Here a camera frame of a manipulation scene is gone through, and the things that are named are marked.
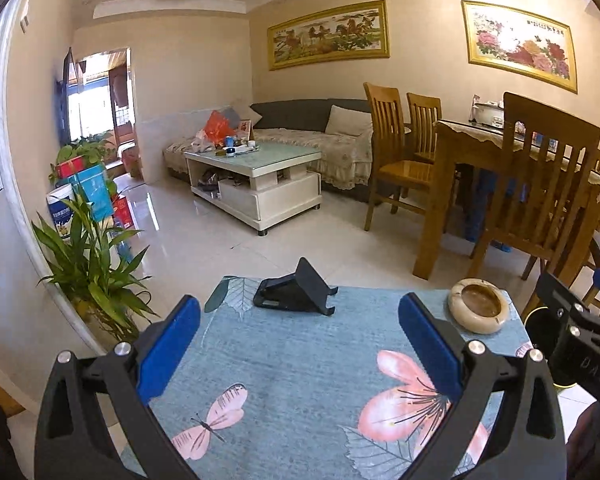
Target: white bucket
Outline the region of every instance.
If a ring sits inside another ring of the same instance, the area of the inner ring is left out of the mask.
[[[62,203],[62,200],[73,200],[74,199],[74,188],[71,184],[59,187],[48,193],[46,196],[46,204],[49,208],[49,213],[54,221],[56,230],[62,239],[69,237],[71,232],[71,218],[74,216],[74,212],[66,204]]]

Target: silver screw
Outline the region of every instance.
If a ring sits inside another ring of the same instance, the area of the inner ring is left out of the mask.
[[[469,352],[471,352],[472,354],[476,354],[476,355],[480,355],[480,354],[484,354],[484,351],[487,349],[487,347],[484,345],[484,343],[482,341],[478,341],[477,339],[474,339],[473,341],[469,341]]]
[[[529,350],[529,357],[531,357],[531,360],[535,361],[536,363],[539,363],[544,359],[544,355],[542,355],[542,352],[537,348]]]
[[[58,362],[61,364],[67,364],[71,360],[71,352],[65,350],[58,354]]]
[[[116,355],[119,356],[129,355],[129,353],[131,352],[131,345],[126,341],[118,343],[113,349],[113,351],[116,353]]]

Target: black phone stand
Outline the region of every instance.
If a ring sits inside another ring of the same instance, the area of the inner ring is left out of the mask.
[[[253,304],[262,308],[319,312],[331,316],[336,308],[327,307],[327,296],[333,296],[337,291],[338,287],[327,285],[306,258],[300,258],[293,274],[262,280]]]

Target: white appliance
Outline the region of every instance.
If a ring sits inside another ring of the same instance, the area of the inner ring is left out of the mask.
[[[474,119],[485,126],[504,128],[504,110],[497,103],[476,103]]]

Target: yellow rim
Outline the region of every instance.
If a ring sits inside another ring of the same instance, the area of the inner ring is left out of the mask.
[[[526,317],[525,317],[525,320],[523,321],[523,325],[524,325],[524,326],[526,326],[526,322],[527,322],[527,321],[529,320],[529,318],[531,317],[531,314],[533,314],[534,312],[537,312],[538,310],[544,310],[544,309],[546,309],[546,308],[548,309],[548,307],[547,307],[547,306],[539,306],[538,308],[535,308],[535,309],[533,309],[531,312],[529,312],[529,313],[526,315]],[[564,386],[563,384],[556,384],[556,383],[554,383],[554,386],[555,386],[556,388],[560,388],[560,389],[562,389],[562,390],[568,390],[569,388],[573,388],[573,387],[574,387],[576,384],[578,384],[578,383],[573,383],[573,384],[570,384],[569,386]]]

